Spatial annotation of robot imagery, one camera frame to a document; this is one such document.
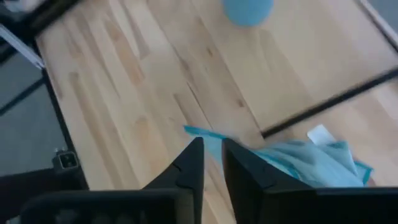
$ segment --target metal bracket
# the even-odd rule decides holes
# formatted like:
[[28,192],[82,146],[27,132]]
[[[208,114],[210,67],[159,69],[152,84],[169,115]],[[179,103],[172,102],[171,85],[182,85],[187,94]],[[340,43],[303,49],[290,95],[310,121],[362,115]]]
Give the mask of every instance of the metal bracket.
[[19,53],[21,53],[28,61],[30,61],[38,69],[45,68],[44,61],[39,57],[28,45],[23,43],[17,36],[9,31],[5,26],[0,24],[0,37],[13,46]]

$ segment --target blue balloon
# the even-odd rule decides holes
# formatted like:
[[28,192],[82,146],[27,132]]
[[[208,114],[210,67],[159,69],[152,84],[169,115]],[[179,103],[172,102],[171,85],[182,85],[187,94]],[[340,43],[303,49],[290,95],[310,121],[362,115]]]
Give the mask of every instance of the blue balloon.
[[256,26],[270,13],[274,0],[223,0],[228,18],[239,26]]

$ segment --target black plastic part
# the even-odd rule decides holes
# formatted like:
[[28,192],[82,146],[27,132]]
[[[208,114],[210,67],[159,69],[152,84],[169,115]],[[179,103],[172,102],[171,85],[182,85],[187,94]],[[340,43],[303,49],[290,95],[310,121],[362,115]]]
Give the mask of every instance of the black plastic part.
[[397,188],[313,189],[223,141],[225,180],[237,224],[397,223]]
[[204,185],[203,138],[195,138],[181,154],[158,177],[144,187],[190,189],[193,194],[195,223],[201,223]]
[[63,175],[67,173],[75,173],[79,170],[79,161],[75,152],[60,151],[52,159],[53,169],[56,174]]
[[238,224],[258,223],[266,189],[271,192],[311,189],[231,139],[223,140],[223,165],[226,185]]
[[37,197],[22,209],[21,223],[200,224],[203,200],[203,139],[194,139],[173,163],[142,190],[59,192]]

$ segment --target gray carpet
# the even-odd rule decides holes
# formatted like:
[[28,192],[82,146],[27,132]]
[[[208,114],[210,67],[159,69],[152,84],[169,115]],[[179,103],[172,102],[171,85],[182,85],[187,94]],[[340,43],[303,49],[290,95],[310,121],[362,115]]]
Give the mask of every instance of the gray carpet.
[[369,0],[372,6],[398,32],[398,1],[397,0]]
[[[0,67],[0,107],[40,77],[15,55]],[[0,117],[0,176],[51,167],[56,147],[65,141],[44,85]]]

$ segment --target light blue plastic bag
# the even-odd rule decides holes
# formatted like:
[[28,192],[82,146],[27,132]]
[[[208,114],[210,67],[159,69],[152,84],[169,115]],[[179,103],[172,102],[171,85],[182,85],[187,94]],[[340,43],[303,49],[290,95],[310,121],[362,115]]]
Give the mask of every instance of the light blue plastic bag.
[[[205,149],[222,164],[221,143],[226,136],[185,126],[192,136],[200,136]],[[324,146],[312,142],[287,141],[252,151],[261,159],[312,187],[363,187],[373,168],[354,161],[347,142]]]

